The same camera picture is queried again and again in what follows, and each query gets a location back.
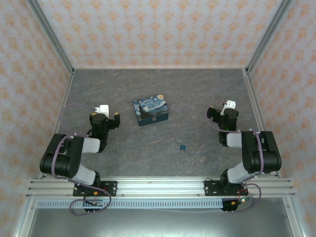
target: gray floor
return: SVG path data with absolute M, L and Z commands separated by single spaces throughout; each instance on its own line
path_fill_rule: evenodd
M 234 215 L 225 215 L 220 210 L 189 213 L 108 209 L 95 216 L 76 217 L 67 209 L 39 209 L 36 210 L 29 236 L 291 237 L 293 235 L 282 199 L 264 198 L 254 209 Z
M 132 102 L 158 94 L 169 106 L 169 120 L 139 127 Z M 205 118 L 208 106 L 221 108 L 223 100 L 237 102 L 238 129 L 257 129 L 241 70 L 77 70 L 67 105 L 108 104 L 111 118 L 120 112 L 121 125 L 109 132 L 105 151 L 82 155 L 82 164 L 101 176 L 214 176 L 241 161 L 241 151 L 224 148 Z M 75 107 L 63 120 L 86 133 L 91 112 Z

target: metal extrusion bar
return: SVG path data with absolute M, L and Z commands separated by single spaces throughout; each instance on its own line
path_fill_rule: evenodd
M 252 86 L 250 76 L 247 74 L 245 69 L 242 70 L 242 73 L 243 73 L 243 77 L 245 79 L 245 84 L 246 84 L 246 87 L 248 90 L 250 102 L 252 105 L 252 110 L 255 114 L 255 118 L 256 118 L 256 122 L 257 122 L 257 125 L 259 128 L 259 131 L 265 131 L 266 127 L 265 127 L 265 124 L 263 122 L 262 115 L 260 113 L 259 104 L 258 104 L 256 95 L 255 95 L 255 91 L 254 91 L 253 86 Z
M 265 51 L 267 45 L 270 42 L 270 39 L 272 38 L 274 32 L 276 31 L 277 27 L 279 26 L 281 20 L 287 13 L 288 8 L 290 7 L 293 0 L 283 0 L 280 7 L 278 8 L 276 15 L 274 16 L 272 22 L 270 23 L 267 31 L 265 32 L 262 40 L 259 43 L 259 46 L 257 47 L 254 55 L 252 56 L 249 66 L 247 67 L 247 72 L 250 74 L 255 66 L 257 65 L 259 59 L 261 58 L 261 55 Z
M 117 196 L 125 198 L 205 198 L 204 180 L 206 177 L 106 177 L 101 180 L 118 181 Z M 263 198 L 294 197 L 296 190 L 291 179 L 263 175 L 251 180 L 260 186 Z M 27 198 L 73 198 L 74 185 L 67 181 L 51 178 L 34 179 L 27 191 Z M 258 196 L 256 187 L 249 186 L 249 191 Z M 207 198 L 235 198 L 236 196 L 214 196 Z
M 57 54 L 59 55 L 61 61 L 67 68 L 67 70 L 72 73 L 74 68 L 71 65 L 70 60 L 68 59 L 63 47 L 61 46 L 57 36 L 55 35 L 50 23 L 48 22 L 42 8 L 40 7 L 40 4 L 37 0 L 27 0 L 31 9 L 33 10 L 34 14 L 37 16 L 40 24 L 42 25 L 44 31 L 47 34 L 47 37 L 52 42 Z
M 37 209 L 68 209 L 74 199 L 39 199 Z M 98 208 L 108 204 L 106 198 L 98 198 Z M 73 203 L 73 209 L 94 209 L 95 206 L 78 201 Z M 114 199 L 108 209 L 209 209 L 223 208 L 222 199 Z
M 29 235 L 37 203 L 37 198 L 25 200 L 24 208 L 14 231 L 14 237 L 25 237 Z

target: small blue object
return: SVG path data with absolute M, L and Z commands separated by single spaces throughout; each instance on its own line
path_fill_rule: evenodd
M 163 95 L 135 100 L 133 106 L 139 126 L 164 121 L 169 117 L 169 108 Z

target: wall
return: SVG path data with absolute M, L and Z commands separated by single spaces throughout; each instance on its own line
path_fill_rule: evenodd
M 0 236 L 11 237 L 69 74 L 25 0 L 0 2 Z
M 75 68 L 245 67 L 281 0 L 39 0 Z
M 261 113 L 316 232 L 316 4 L 295 0 L 251 75 Z

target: metal surface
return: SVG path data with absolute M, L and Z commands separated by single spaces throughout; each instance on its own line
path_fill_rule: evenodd
M 34 219 L 38 200 L 32 198 L 25 201 L 24 208 L 20 215 L 19 221 L 15 228 L 14 237 L 26 237 L 30 232 L 30 228 Z
M 37 209 L 68 209 L 75 199 L 39 199 Z M 102 208 L 108 204 L 108 199 L 98 198 L 95 201 L 102 203 Z M 73 209 L 84 207 L 95 208 L 89 203 L 75 202 Z M 108 209 L 180 209 L 180 208 L 222 208 L 223 203 L 217 199 L 114 199 Z
M 282 201 L 279 198 L 264 198 L 256 208 L 234 215 L 225 215 L 223 211 L 215 209 L 211 211 L 108 209 L 96 215 L 76 217 L 66 209 L 40 209 L 36 211 L 29 236 L 291 237 L 293 235 Z
M 267 45 L 270 42 L 274 32 L 276 31 L 277 27 L 279 26 L 280 22 L 282 21 L 283 17 L 287 13 L 288 8 L 290 7 L 293 0 L 283 0 L 280 7 L 278 8 L 276 15 L 274 16 L 272 22 L 270 23 L 267 31 L 265 32 L 262 40 L 259 43 L 254 55 L 252 56 L 249 66 L 248 66 L 248 73 L 254 70 L 256 64 L 258 63 L 260 57 L 262 56 L 263 52 L 265 51 Z
M 206 177 L 106 177 L 101 180 L 118 181 L 116 198 L 205 198 L 204 180 Z M 291 179 L 278 179 L 273 175 L 261 175 L 253 180 L 262 190 L 264 198 L 294 196 Z M 27 198 L 73 198 L 72 183 L 55 179 L 35 179 L 31 181 Z M 258 195 L 256 187 L 248 190 Z M 208 198 L 227 198 L 236 196 L 214 196 Z
M 47 37 L 53 44 L 58 56 L 60 57 L 61 61 L 63 62 L 64 66 L 67 68 L 69 73 L 73 72 L 73 67 L 71 65 L 70 60 L 68 59 L 63 47 L 61 46 L 57 36 L 55 35 L 50 23 L 48 22 L 42 8 L 40 7 L 37 0 L 27 0 L 31 9 L 33 10 L 34 14 L 38 18 L 40 24 L 42 25 L 44 31 L 46 32 Z

